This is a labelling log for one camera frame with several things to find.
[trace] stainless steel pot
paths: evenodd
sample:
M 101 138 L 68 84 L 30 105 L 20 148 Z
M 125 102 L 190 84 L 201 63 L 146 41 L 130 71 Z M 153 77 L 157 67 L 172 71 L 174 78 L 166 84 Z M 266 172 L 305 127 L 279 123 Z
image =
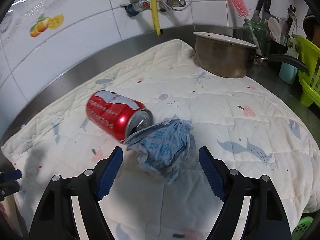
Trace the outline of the stainless steel pot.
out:
M 289 55 L 272 54 L 262 57 L 256 54 L 258 47 L 247 41 L 214 33 L 193 34 L 196 36 L 196 55 L 200 65 L 217 76 L 243 78 L 255 59 L 285 62 L 309 75 L 306 66 Z

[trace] white quilted fabric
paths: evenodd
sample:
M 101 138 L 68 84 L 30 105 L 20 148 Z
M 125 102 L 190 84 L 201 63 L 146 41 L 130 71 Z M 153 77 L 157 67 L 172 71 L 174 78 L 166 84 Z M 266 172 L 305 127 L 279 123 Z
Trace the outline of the white quilted fabric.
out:
M 168 186 L 142 172 L 134 152 L 126 152 L 87 121 L 85 104 L 102 89 L 143 102 L 156 122 L 175 114 L 192 120 L 197 150 L 190 150 L 176 182 Z M 270 176 L 291 230 L 303 211 L 319 209 L 319 148 L 302 121 L 252 79 L 206 72 L 197 66 L 189 45 L 173 40 L 77 87 L 37 114 L 2 147 L 15 168 L 22 170 L 15 200 L 28 228 L 54 174 L 78 176 L 108 157 L 116 145 L 124 149 L 124 162 L 100 206 L 118 240 L 167 240 L 173 234 L 184 234 L 186 240 L 206 239 L 222 202 L 212 193 L 198 162 L 198 150 L 204 145 L 244 176 Z M 234 239 L 241 237 L 248 205 L 246 197 Z M 87 239 L 76 201 L 74 208 L 80 237 Z

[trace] green glass jar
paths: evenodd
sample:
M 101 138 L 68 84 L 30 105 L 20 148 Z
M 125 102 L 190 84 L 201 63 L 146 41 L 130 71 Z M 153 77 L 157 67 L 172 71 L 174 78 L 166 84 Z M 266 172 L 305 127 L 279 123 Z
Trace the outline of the green glass jar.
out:
M 257 53 L 266 56 L 268 42 L 267 26 L 264 23 L 244 19 L 243 28 L 244 40 L 254 45 L 259 45 L 260 51 L 257 49 Z

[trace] crushed can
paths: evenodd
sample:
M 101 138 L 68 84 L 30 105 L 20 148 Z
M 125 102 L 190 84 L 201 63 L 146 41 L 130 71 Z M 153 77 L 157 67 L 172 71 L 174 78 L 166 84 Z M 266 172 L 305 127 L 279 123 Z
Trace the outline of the crushed can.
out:
M 86 112 L 89 120 L 119 142 L 153 125 L 153 116 L 143 103 L 106 90 L 90 97 Z

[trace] yellow hose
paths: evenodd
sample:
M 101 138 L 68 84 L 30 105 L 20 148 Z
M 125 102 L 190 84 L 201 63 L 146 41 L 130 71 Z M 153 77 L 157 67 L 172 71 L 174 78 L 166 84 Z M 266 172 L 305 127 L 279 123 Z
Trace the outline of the yellow hose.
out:
M 152 13 L 153 26 L 155 27 L 157 36 L 160 36 L 161 31 L 160 31 L 160 24 L 159 24 L 159 18 L 158 18 L 157 0 L 151 0 L 151 13 Z

